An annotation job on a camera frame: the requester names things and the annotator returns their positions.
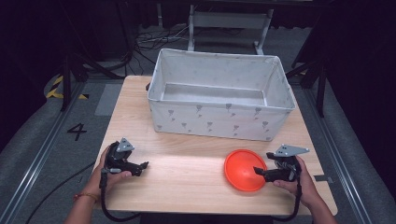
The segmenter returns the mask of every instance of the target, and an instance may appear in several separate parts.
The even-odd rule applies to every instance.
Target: bracelet
[[[80,194],[75,194],[75,195],[73,196],[73,202],[77,201],[81,196],[88,196],[88,197],[91,197],[92,199],[95,200],[95,203],[97,203],[98,200],[99,200],[99,196],[97,196],[97,195],[95,195],[95,194],[82,192],[82,193],[80,193]]]

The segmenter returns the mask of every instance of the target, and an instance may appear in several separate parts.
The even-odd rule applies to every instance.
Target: red plastic bowl
[[[257,153],[248,149],[237,149],[227,156],[224,173],[227,180],[242,191],[255,191],[265,184],[262,175],[256,175],[253,166],[267,170],[265,162]]]

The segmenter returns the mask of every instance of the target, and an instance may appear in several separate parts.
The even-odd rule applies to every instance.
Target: light wood tabletop
[[[141,176],[117,184],[106,197],[110,210],[168,213],[290,215],[295,197],[266,183],[253,192],[234,188],[224,174],[224,161],[234,150],[246,148],[275,169],[266,152],[275,152],[282,144],[308,147],[301,154],[309,173],[323,175],[300,109],[290,113],[271,142],[238,140],[179,133],[156,133],[149,110],[146,85],[151,77],[127,77],[108,125],[98,159],[107,146],[125,137],[135,150],[128,161],[149,161]],[[337,213],[326,181],[315,182],[319,194]],[[299,215],[309,210],[300,206]]]

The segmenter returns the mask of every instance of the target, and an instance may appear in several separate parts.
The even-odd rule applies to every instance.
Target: storage bin
[[[156,132],[271,141],[296,103],[278,57],[162,49],[148,89]]]

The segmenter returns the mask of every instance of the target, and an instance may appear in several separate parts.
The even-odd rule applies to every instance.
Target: hazard tape
[[[56,92],[56,90],[58,89],[59,85],[61,84],[61,82],[64,80],[64,76],[59,75],[55,81],[53,82],[49,93],[47,93],[47,98],[60,98],[63,99],[64,95],[62,93],[58,93]],[[80,100],[88,100],[90,98],[89,94],[81,94],[78,99]]]

